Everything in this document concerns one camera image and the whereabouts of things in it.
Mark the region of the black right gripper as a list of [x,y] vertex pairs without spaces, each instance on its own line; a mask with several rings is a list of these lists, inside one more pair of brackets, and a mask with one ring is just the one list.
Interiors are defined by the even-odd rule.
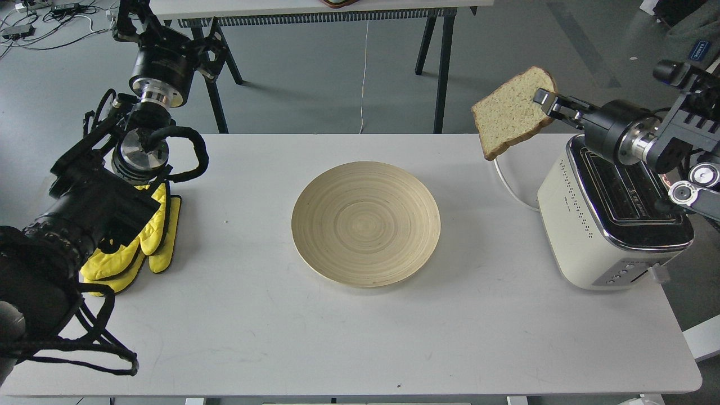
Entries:
[[584,145],[603,159],[623,165],[641,161],[633,144],[656,129],[650,110],[626,100],[612,100],[601,107],[538,88],[533,95],[545,115],[584,131]]

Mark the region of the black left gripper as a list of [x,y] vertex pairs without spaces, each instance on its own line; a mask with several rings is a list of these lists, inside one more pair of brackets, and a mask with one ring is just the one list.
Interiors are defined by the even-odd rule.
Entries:
[[[218,24],[211,24],[205,37],[200,26],[193,26],[192,39],[178,31],[159,31],[159,20],[150,3],[120,1],[111,36],[119,43],[139,46],[129,80],[139,100],[166,109],[182,107],[187,103],[195,71],[207,84],[218,79],[230,52],[226,36]],[[131,15],[139,18],[142,33],[137,32]]]

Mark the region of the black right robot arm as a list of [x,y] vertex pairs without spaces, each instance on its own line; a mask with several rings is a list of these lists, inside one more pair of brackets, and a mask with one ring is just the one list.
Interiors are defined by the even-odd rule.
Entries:
[[644,163],[681,179],[668,191],[682,209],[718,221],[718,77],[687,62],[662,60],[653,76],[679,90],[663,117],[625,100],[601,107],[546,89],[533,102],[548,117],[584,133],[586,147],[616,165]]

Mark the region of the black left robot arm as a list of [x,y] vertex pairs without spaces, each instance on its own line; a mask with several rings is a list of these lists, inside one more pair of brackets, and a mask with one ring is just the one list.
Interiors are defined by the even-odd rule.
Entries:
[[22,362],[66,363],[135,375],[137,355],[106,328],[110,287],[82,282],[97,250],[128,246],[160,210],[152,193],[203,175],[209,157],[198,131],[180,127],[182,107],[200,72],[218,79],[227,48],[218,18],[208,36],[188,38],[164,25],[148,1],[121,1],[113,38],[136,43],[131,94],[108,90],[111,109],[51,168],[56,202],[23,229],[2,227],[2,380]]

